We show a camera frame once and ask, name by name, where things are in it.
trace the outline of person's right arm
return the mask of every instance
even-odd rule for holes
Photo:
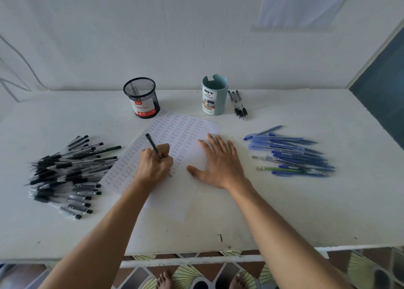
[[[350,289],[337,270],[298,234],[245,178],[237,151],[219,135],[208,134],[209,147],[199,144],[208,158],[208,169],[187,169],[192,176],[226,189],[244,215],[261,255],[282,289]]]

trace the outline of pen holder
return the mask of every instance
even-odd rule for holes
[[[219,74],[215,74],[213,80],[208,80],[207,76],[202,79],[202,109],[205,113],[217,116],[225,110],[228,87],[227,78]]]
[[[129,80],[124,86],[124,93],[130,99],[134,113],[139,118],[153,118],[160,111],[154,80],[147,77]]]

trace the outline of white label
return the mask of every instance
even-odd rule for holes
[[[134,112],[141,117],[151,116],[156,113],[154,108],[153,99],[146,101],[131,101]]]
[[[202,88],[202,109],[207,114],[215,113],[217,92],[209,91],[205,86]]]

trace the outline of pile of black pens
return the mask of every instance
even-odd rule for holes
[[[240,109],[240,107],[237,106],[237,101],[241,102],[241,96],[240,96],[240,93],[238,92],[238,90],[236,90],[235,93],[234,93],[234,91],[230,92],[230,90],[229,90],[228,93],[229,93],[229,96],[230,96],[230,100],[232,102],[234,102],[235,115],[239,119],[242,119],[243,121],[244,121],[244,118],[246,120],[248,120],[249,119],[249,114],[248,114],[247,110],[245,109],[245,107],[243,106],[243,104],[241,104],[242,110]]]
[[[253,158],[279,164],[278,168],[258,166],[257,170],[271,171],[277,176],[303,175],[312,177],[328,177],[330,173],[335,172],[335,167],[328,164],[321,152],[306,147],[316,144],[315,141],[274,133],[281,127],[282,125],[278,125],[245,136],[244,140],[250,140],[250,150],[272,153],[272,156],[252,156]]]
[[[99,149],[104,143],[89,145],[89,141],[88,135],[77,136],[60,152],[32,162],[35,172],[29,179],[29,196],[75,219],[93,213],[90,201],[102,194],[98,182],[118,160],[99,154],[121,146]]]

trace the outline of foot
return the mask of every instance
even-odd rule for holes
[[[237,273],[235,277],[231,280],[229,289],[245,289],[245,288],[246,288],[245,280],[241,277],[239,273]]]
[[[173,289],[174,282],[168,271],[164,271],[157,279],[157,286],[155,289]]]

